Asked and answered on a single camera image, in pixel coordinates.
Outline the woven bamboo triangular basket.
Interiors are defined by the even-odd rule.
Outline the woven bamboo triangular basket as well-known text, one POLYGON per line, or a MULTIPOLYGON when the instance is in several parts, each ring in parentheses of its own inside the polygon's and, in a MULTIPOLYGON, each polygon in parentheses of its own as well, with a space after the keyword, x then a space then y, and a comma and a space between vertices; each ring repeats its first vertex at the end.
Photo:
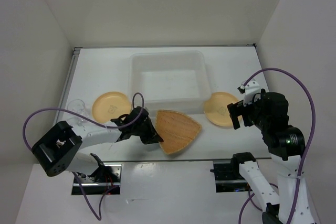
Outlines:
POLYGON ((171 110, 157 110, 155 129, 163 139, 160 147, 167 155, 188 147, 201 132, 202 126, 188 115, 171 110))

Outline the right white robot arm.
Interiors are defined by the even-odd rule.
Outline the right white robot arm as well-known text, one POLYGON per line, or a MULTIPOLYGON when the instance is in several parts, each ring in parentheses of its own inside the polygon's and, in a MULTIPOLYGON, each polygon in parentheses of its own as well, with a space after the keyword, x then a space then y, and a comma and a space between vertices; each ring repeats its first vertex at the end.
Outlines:
POLYGON ((251 153, 237 153, 231 159, 231 175, 244 178, 249 184, 262 207, 262 222, 314 223, 306 180, 299 168, 306 144, 303 133, 288 123, 288 101, 285 96, 262 91, 254 94, 247 105, 239 101, 229 104, 227 108, 234 129, 240 127, 240 116, 245 126, 260 129, 271 159, 276 164, 277 192, 267 182, 251 153))

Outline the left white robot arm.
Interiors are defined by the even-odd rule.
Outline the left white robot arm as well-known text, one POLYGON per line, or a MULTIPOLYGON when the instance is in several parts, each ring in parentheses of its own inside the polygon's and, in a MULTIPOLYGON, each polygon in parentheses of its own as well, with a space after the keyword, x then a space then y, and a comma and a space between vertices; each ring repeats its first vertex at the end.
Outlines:
MULTIPOLYGON (((138 136, 145 145, 164 142, 154 128, 148 111, 141 106, 134 108, 129 114, 112 119, 111 122, 115 126, 107 128, 121 132, 117 142, 127 140, 131 136, 138 136)), ((30 151, 46 175, 54 177, 70 166, 83 143, 82 137, 74 132, 73 126, 66 121, 60 121, 45 133, 30 151)))

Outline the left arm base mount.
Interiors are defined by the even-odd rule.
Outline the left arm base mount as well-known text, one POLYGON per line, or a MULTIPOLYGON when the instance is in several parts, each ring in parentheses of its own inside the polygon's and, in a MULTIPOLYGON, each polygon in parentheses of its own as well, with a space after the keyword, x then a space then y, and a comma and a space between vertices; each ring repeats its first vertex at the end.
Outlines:
POLYGON ((121 163, 104 163, 106 170, 94 174, 85 175, 76 173, 78 180, 81 182, 83 190, 80 189, 78 180, 74 178, 72 185, 72 195, 119 195, 121 190, 121 163))

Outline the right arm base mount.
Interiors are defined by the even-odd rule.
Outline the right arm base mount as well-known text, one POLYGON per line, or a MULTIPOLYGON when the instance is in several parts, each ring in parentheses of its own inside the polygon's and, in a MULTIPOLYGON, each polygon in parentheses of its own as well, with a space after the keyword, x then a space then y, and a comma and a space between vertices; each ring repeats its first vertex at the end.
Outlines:
POLYGON ((250 185, 238 171, 238 165, 242 161, 256 161, 256 159, 232 157, 231 159, 213 161, 213 168, 210 169, 210 172, 214 174, 217 193, 241 192, 250 189, 250 185))

